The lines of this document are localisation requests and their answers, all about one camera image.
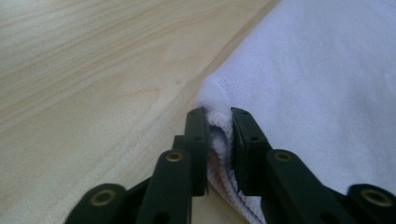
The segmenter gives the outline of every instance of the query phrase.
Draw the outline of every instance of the light wood surface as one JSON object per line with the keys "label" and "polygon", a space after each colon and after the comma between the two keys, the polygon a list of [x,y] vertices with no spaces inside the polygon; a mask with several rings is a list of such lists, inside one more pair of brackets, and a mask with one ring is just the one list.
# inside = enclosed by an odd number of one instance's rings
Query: light wood surface
{"label": "light wood surface", "polygon": [[[276,0],[0,4],[0,223],[63,223],[90,188],[131,188]],[[245,222],[211,189],[192,223]]]}

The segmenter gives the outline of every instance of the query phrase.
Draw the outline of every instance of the white fabric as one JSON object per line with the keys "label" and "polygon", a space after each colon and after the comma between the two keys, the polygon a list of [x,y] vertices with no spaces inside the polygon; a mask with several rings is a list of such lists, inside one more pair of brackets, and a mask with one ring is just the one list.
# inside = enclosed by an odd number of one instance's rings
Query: white fabric
{"label": "white fabric", "polygon": [[236,192],[231,106],[324,185],[396,194],[396,1],[281,1],[205,80],[196,106],[218,127],[209,179],[250,223],[264,219],[257,198]]}

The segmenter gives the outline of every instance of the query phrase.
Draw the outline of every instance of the wood grain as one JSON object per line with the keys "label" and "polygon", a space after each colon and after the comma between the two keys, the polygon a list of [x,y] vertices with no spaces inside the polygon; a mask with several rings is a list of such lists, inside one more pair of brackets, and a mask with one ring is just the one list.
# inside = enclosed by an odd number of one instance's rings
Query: wood grain
{"label": "wood grain", "polygon": [[[150,176],[202,80],[275,3],[3,1],[0,223],[62,223],[86,190]],[[192,214],[244,222],[214,190]]]}

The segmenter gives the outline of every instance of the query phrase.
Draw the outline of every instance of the wooden table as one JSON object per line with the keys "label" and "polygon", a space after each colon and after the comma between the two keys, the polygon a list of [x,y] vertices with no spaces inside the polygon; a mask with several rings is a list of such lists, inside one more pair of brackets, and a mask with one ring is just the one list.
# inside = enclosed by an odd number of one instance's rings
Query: wooden table
{"label": "wooden table", "polygon": [[[2,1],[0,223],[63,223],[88,189],[149,177],[276,2]],[[192,223],[243,222],[213,189],[193,199]]]}

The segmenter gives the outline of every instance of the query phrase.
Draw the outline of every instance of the folded cloth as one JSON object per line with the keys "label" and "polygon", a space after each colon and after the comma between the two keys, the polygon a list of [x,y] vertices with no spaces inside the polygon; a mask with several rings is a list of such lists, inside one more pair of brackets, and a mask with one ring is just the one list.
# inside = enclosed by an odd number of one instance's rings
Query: folded cloth
{"label": "folded cloth", "polygon": [[237,192],[232,106],[324,185],[395,194],[396,2],[281,1],[205,80],[196,106],[212,125],[209,180],[250,223],[265,220],[260,200]]}

